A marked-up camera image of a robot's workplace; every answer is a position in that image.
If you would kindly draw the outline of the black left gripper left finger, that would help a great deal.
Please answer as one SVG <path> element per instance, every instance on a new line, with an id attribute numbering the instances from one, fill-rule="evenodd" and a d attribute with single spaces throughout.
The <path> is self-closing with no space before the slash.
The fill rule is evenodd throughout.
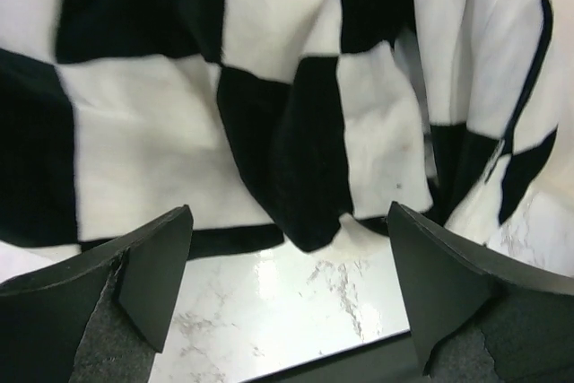
<path id="1" fill-rule="evenodd" d="M 169 332 L 192 230 L 192 214 L 180 206 L 3 282 L 1 380 L 148 381 Z"/>

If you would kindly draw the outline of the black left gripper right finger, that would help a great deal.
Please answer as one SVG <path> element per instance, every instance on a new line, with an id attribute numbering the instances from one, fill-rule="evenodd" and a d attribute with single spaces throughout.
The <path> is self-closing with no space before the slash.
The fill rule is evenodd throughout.
<path id="1" fill-rule="evenodd" d="M 444 382 L 571 382 L 573 280 L 393 203 L 392 252 L 421 374 Z"/>

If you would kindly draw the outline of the black white checkered pillowcase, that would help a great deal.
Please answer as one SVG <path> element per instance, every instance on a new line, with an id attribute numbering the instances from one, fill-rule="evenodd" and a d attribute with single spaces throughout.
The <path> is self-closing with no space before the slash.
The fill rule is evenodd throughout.
<path id="1" fill-rule="evenodd" d="M 188 206 L 197 255 L 475 241 L 552 160 L 550 0 L 1 0 L 1 238 L 87 247 Z"/>

